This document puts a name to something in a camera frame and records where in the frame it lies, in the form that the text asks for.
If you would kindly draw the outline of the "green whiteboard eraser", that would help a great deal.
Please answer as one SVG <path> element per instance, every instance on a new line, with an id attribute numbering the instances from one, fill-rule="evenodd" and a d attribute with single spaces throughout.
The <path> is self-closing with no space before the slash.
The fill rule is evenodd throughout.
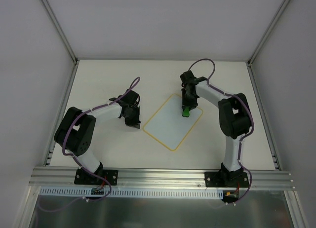
<path id="1" fill-rule="evenodd" d="M 184 107 L 182 109 L 182 117 L 189 117 L 190 116 L 190 107 Z"/>

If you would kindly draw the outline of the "yellow-framed small whiteboard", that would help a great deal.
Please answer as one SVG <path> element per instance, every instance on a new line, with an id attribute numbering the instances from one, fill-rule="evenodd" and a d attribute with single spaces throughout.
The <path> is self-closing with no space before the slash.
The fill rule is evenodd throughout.
<path id="1" fill-rule="evenodd" d="M 143 126 L 143 131 L 171 152 L 176 151 L 203 115 L 199 107 L 182 116 L 181 96 L 171 94 Z"/>

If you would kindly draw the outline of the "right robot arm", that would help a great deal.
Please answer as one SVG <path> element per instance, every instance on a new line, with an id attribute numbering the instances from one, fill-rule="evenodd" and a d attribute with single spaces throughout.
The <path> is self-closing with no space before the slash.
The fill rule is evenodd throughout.
<path id="1" fill-rule="evenodd" d="M 182 116 L 189 117 L 190 111 L 198 106 L 203 98 L 217 107 L 220 129 L 225 135 L 225 156 L 220 170 L 214 175 L 205 175 L 207 187 L 250 186 L 250 173 L 241 164 L 243 140 L 254 130 L 247 98 L 243 93 L 230 94 L 210 85 L 206 77 L 195 77 L 192 71 L 180 75 L 182 81 Z"/>

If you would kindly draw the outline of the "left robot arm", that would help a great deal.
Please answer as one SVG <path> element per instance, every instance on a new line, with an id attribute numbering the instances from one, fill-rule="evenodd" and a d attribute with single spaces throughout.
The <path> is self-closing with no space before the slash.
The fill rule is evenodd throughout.
<path id="1" fill-rule="evenodd" d="M 79 162 L 80 169 L 76 172 L 75 184 L 105 184 L 102 178 L 106 179 L 108 174 L 90 148 L 94 129 L 99 123 L 122 117 L 126 126 L 139 129 L 139 103 L 140 95 L 130 90 L 123 96 L 109 99 L 105 106 L 85 112 L 76 107 L 67 110 L 55 132 L 54 141 L 60 146 L 65 144 L 64 154 L 70 154 Z"/>

